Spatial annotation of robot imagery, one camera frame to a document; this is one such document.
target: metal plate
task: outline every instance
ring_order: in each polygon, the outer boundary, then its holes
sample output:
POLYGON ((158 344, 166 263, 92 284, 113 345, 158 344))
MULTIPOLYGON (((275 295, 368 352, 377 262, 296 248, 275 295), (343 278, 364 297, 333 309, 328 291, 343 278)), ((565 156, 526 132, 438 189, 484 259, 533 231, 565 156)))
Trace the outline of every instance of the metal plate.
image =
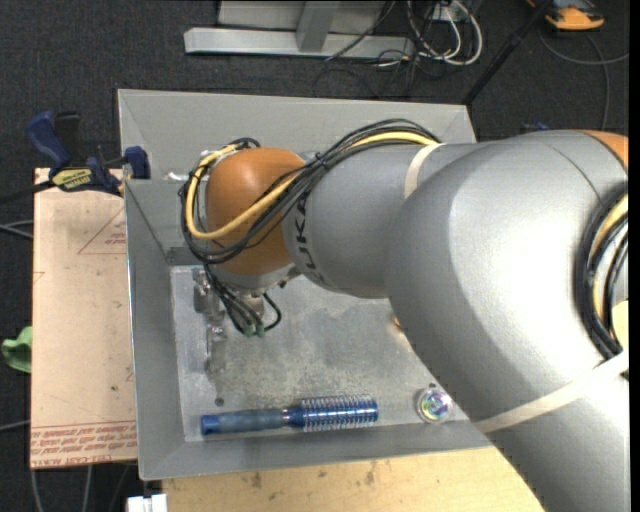
POLYGON ((232 131, 227 126, 230 131, 225 134, 224 123, 211 128, 214 143, 221 145, 238 133, 254 134, 252 127, 266 130, 268 120, 257 116, 253 107, 264 115, 284 108, 289 114, 313 119, 318 129, 305 124, 296 130, 284 123, 283 133, 267 134, 276 143, 288 136, 285 147, 299 150, 309 142, 304 139, 307 132, 311 146, 326 147, 345 126, 355 128, 394 114, 425 122, 436 133, 447 134, 445 140, 472 142, 463 107, 332 100, 318 104, 309 99, 140 91, 121 92, 120 98, 123 146, 143 140, 156 156, 152 180, 128 180, 125 192, 141 478, 328 464, 488 445, 459 411, 442 425, 420 420, 413 400, 434 379, 393 325, 386 300, 332 294, 304 278, 272 292, 284 319, 266 337, 246 339, 228 326, 226 367, 209 379, 204 371, 205 321, 193 308, 191 270, 197 262, 181 238, 177 185, 163 179, 167 170, 186 172, 192 165, 199 151, 188 151, 180 142, 193 137, 202 143, 198 126, 207 125, 211 109, 227 112, 226 107, 234 107, 230 109, 235 116, 230 121, 232 131), (173 116, 174 127, 179 125, 176 111, 189 115, 188 126, 193 129, 178 130, 171 138, 172 130, 157 128, 168 116, 173 116), (345 112, 357 117, 347 118, 345 112), (340 124, 327 125, 332 118, 340 124), (198 418, 203 413, 287 407, 303 397, 356 392, 376 396, 380 420, 375 427, 309 434, 282 429, 207 440, 199 434, 198 418), (217 396, 224 399, 222 407, 215 405, 217 396))

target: round object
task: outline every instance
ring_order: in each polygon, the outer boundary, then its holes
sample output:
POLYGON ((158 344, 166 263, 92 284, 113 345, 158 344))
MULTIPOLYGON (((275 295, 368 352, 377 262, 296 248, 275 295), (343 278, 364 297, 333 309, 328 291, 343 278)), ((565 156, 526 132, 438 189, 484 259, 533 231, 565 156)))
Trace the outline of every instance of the round object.
POLYGON ((449 394, 439 387, 422 391, 416 400, 416 409, 427 423, 443 423, 453 412, 455 404, 449 394))

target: cable bundle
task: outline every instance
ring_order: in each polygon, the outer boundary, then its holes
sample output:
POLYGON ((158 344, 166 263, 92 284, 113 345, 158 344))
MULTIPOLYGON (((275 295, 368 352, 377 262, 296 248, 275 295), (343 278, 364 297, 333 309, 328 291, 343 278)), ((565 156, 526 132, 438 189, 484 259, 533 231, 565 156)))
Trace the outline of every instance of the cable bundle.
POLYGON ((577 296, 585 325, 606 359, 619 354, 612 311, 615 287, 629 250, 626 185, 605 201, 586 231, 577 263, 577 296))

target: white cable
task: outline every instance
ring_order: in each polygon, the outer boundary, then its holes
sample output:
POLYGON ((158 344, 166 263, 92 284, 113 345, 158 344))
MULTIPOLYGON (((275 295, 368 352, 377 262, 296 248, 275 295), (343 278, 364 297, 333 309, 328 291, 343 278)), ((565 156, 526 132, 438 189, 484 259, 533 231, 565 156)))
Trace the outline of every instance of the white cable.
POLYGON ((525 421, 560 409, 584 397, 594 386, 610 381, 628 369, 629 352, 623 350, 618 355, 604 361, 566 386, 520 407, 479 421, 475 423, 475 426, 483 434, 514 427, 525 421))
POLYGON ((446 52, 436 52, 422 38, 422 34, 420 33, 420 31, 418 30, 418 27, 416 27, 415 23, 413 22, 413 19, 411 18, 411 0, 407 0, 407 7, 410 11, 408 15, 409 26, 411 27, 411 30, 413 31, 414 35, 421 40, 422 45, 429 52, 431 52, 431 53, 419 52, 418 55, 428 59, 441 60, 447 64, 451 64, 452 66, 466 66, 467 64, 473 64, 478 60, 478 58, 480 58, 480 54, 482 53, 482 47, 483 47, 482 29, 478 24, 478 20, 475 18, 475 16, 473 16, 473 14, 471 14, 471 12, 469 12, 469 9, 467 9, 467 7, 464 4, 462 4, 458 0, 454 0, 451 5, 455 5, 458 9, 464 12, 466 18, 471 23, 471 27, 473 28, 475 39, 477 40, 477 48, 475 53, 468 59, 462 59, 462 60, 455 59, 455 57, 458 55, 458 53, 460 53, 460 50, 462 48, 462 36, 460 34, 460 31, 458 30, 456 22, 451 17, 451 14, 448 9, 445 9, 444 12, 447 18, 449 18, 449 21, 447 23, 452 27, 452 30, 454 31, 454 34, 456 36, 456 49, 453 51, 447 50, 446 52))

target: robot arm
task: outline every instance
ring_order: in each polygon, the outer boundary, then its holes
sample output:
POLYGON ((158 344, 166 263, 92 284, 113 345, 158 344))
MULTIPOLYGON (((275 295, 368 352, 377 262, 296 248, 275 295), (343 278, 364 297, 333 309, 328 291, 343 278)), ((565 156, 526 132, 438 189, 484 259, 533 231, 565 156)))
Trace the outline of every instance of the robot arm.
POLYGON ((628 510, 627 368, 589 377, 626 355, 609 312, 627 257, 627 144, 557 131, 448 145, 397 120, 306 159, 238 141, 185 186, 185 237, 232 316, 298 274, 388 297, 545 508, 628 510), (206 231, 195 197, 210 168, 206 231), (492 422, 573 382, 585 384, 567 403, 492 422))

